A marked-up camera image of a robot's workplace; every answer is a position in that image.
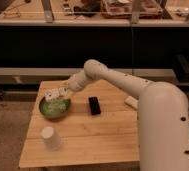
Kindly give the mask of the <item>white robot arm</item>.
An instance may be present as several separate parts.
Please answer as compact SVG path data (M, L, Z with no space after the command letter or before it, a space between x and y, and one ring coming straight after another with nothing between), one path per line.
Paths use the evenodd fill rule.
M68 79L77 92L103 79L138 100L140 171L189 171L189 102L183 91L108 68L90 59Z

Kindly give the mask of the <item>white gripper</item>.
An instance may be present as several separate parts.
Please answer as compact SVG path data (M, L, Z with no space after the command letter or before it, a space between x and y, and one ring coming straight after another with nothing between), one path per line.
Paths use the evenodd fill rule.
M80 71L72 75L68 81L68 88L71 90L67 93L66 98L69 99L73 92L82 91L88 84L89 78L86 76L84 71Z

